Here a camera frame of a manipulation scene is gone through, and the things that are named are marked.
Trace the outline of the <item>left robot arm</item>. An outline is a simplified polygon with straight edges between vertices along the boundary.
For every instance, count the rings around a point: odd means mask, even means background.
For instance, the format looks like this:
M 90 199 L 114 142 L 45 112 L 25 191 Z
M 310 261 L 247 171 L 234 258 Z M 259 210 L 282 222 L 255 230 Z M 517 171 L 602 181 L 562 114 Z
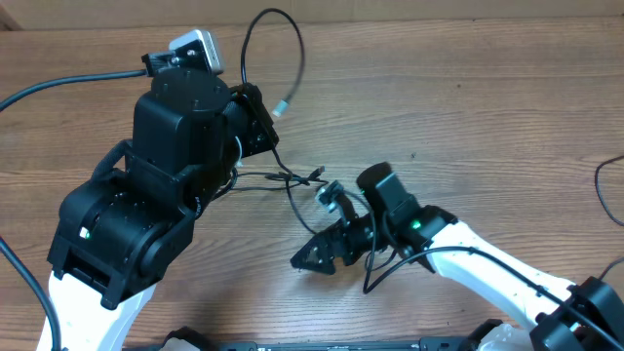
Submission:
M 120 349 L 234 169 L 278 140 L 257 86 L 193 68 L 155 75 L 132 136 L 59 207 L 48 254 L 55 313 L 39 348 Z

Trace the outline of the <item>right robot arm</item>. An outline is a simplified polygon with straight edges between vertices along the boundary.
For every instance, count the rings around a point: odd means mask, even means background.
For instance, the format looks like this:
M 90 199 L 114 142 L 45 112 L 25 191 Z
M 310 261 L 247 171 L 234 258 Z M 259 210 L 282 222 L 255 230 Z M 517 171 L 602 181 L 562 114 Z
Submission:
M 529 350 L 620 350 L 623 301 L 603 278 L 581 284 L 533 268 L 480 237 L 466 222 L 436 206 L 421 206 L 386 163 L 365 169 L 359 194 L 335 181 L 316 199 L 340 219 L 316 233 L 291 259 L 295 269 L 332 275 L 334 261 L 352 265 L 364 257 L 372 272 L 374 255 L 391 249 L 400 261 L 376 279 L 371 293 L 399 268 L 418 263 L 478 294 L 520 327 Z

